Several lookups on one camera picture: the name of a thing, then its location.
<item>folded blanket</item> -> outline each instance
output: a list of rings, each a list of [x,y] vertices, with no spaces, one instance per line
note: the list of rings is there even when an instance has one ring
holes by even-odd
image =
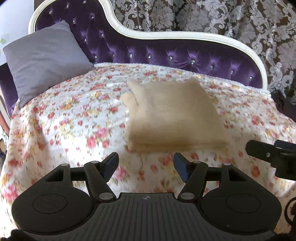
[[[141,84],[128,81],[128,149],[136,152],[225,147],[219,115],[197,79]]]

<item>damask curtain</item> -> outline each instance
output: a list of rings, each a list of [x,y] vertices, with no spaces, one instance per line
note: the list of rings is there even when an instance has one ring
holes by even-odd
[[[130,29],[202,31],[243,42],[263,61],[273,95],[296,105],[296,8],[287,0],[111,2],[117,19]]]

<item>circular pad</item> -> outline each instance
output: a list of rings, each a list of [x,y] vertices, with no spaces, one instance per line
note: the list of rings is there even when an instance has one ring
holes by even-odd
[[[238,213],[253,213],[261,206],[259,199],[249,194],[234,194],[227,198],[226,204]]]
[[[45,194],[37,197],[33,202],[33,208],[40,213],[50,214],[63,210],[67,205],[67,199],[58,194]]]
[[[12,216],[21,230],[52,235],[78,227],[93,209],[93,199],[82,190],[48,182],[22,193],[12,205]]]

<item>white blanket with pink flowers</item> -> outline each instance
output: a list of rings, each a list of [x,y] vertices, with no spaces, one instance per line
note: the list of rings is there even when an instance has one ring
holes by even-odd
[[[102,64],[89,73],[62,82],[30,101],[18,104],[11,121],[8,153],[0,176],[0,237],[15,229],[11,216],[14,199],[61,163],[81,167],[119,154],[119,167],[108,185],[120,192],[174,192],[184,183],[173,168],[174,153],[138,155],[126,146],[127,108],[120,97],[128,92],[127,80],[142,82],[185,81],[196,76],[211,97],[231,145],[225,152],[192,150],[182,154],[219,167],[232,163],[276,195],[283,208],[296,196],[295,182],[278,179],[275,169],[248,156],[246,142],[256,139],[296,141],[296,123],[280,114],[270,93],[192,72],[145,64]],[[74,186],[86,191],[82,182]],[[218,183],[208,183],[206,192]],[[277,232],[288,231],[281,217]]]

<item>ribbed black surface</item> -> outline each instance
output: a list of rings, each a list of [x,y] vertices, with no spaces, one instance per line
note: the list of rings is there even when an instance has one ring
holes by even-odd
[[[60,235],[29,234],[40,241],[263,241],[269,231],[240,236],[206,222],[194,204],[177,201],[173,194],[123,193],[113,203],[100,204],[82,226]]]

